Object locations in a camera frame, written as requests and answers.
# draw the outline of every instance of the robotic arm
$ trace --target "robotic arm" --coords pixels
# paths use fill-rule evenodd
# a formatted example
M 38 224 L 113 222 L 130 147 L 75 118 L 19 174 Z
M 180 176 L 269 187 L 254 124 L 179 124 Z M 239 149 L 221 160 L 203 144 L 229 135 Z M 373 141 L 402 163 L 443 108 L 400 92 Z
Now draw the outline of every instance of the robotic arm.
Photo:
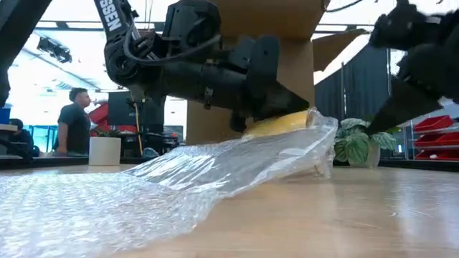
M 459 11 L 427 16 L 408 0 L 399 0 L 388 15 L 378 18 L 369 43 L 407 55 L 368 134 L 443 108 L 441 97 L 459 103 Z
M 0 1 L 0 105 L 8 96 L 7 70 L 50 2 Z M 230 126 L 240 132 L 247 118 L 263 120 L 309 107 L 277 81 L 278 38 L 241 37 L 236 46 L 224 49 L 219 10 L 209 1 L 172 4 L 163 34 L 142 36 L 134 24 L 138 15 L 127 0 L 95 0 L 95 5 L 107 37 L 107 73 L 119 85 L 158 101 L 170 95 L 207 109 L 229 109 Z

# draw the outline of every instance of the man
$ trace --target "man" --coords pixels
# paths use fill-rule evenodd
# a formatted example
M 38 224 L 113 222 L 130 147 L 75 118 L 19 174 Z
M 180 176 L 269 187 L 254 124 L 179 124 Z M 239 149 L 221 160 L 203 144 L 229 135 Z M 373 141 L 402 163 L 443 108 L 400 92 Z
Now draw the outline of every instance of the man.
M 69 94 L 73 104 L 60 111 L 55 150 L 59 156 L 78 156 L 89 153 L 90 120 L 84 109 L 91 103 L 86 89 L 73 88 Z
M 31 155 L 34 148 L 34 139 L 29 131 L 24 129 L 24 123 L 20 119 L 12 118 L 9 120 L 9 124 L 17 126 L 17 131 L 10 135 L 8 140 L 12 143 L 24 143 L 24 151 Z

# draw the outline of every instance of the white planter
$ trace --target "white planter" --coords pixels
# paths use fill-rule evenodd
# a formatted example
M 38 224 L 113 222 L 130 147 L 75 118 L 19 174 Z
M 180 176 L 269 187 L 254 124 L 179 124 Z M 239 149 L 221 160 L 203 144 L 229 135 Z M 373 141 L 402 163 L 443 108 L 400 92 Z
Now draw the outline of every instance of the white planter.
M 90 166 L 120 165 L 121 139 L 111 137 L 91 137 L 89 142 Z
M 349 165 L 358 168 L 377 168 L 379 160 L 381 159 L 381 148 L 373 140 L 370 141 L 370 148 L 368 152 L 368 158 L 365 163 L 352 163 L 349 161 Z

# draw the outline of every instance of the bubble wrap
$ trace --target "bubble wrap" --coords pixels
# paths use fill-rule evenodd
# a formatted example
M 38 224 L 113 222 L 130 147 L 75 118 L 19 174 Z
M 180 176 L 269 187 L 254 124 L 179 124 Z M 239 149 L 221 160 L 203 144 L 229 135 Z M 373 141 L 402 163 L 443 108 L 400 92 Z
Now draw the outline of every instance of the bubble wrap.
M 0 257 L 97 257 L 192 231 L 214 205 L 274 178 L 329 176 L 337 121 L 186 146 L 122 173 L 0 177 Z

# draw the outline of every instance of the ceiling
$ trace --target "ceiling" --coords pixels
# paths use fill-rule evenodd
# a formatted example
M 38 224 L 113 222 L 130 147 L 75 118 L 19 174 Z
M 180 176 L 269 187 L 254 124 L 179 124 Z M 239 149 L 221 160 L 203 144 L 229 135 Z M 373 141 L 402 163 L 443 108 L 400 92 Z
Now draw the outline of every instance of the ceiling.
M 329 8 L 335 9 L 352 1 L 354 0 L 332 0 Z M 144 24 L 138 24 L 138 28 L 145 28 L 150 24 L 149 22 L 164 22 L 167 6 L 176 0 L 130 0 L 129 2 L 140 15 L 137 22 L 144 22 Z M 345 30 L 345 26 L 336 26 L 337 24 L 373 24 L 380 14 L 387 13 L 393 8 L 394 2 L 395 0 L 383 0 L 375 4 L 374 0 L 366 0 L 344 11 L 327 13 L 321 20 L 321 24 L 324 25 L 319 26 L 317 30 Z M 441 5 L 436 5 L 436 0 L 412 2 L 419 4 L 421 10 L 429 12 L 447 11 L 453 9 L 454 6 L 458 7 L 453 0 L 445 0 Z M 66 21 L 69 29 L 53 30 L 57 28 L 55 21 Z M 93 0 L 52 1 L 22 53 L 15 60 L 13 69 L 21 72 L 15 73 L 16 75 L 10 72 L 10 76 L 16 76 L 11 81 L 22 82 L 22 84 L 27 81 L 42 89 L 66 89 L 69 86 L 116 89 L 118 86 L 111 82 L 105 73 L 104 33 L 97 30 L 77 31 L 82 28 L 100 29 L 101 25 L 98 21 L 99 16 Z M 37 50 L 39 37 L 49 37 L 70 49 L 72 63 L 60 64 L 48 54 Z M 31 76 L 24 78 L 21 76 L 23 74 Z

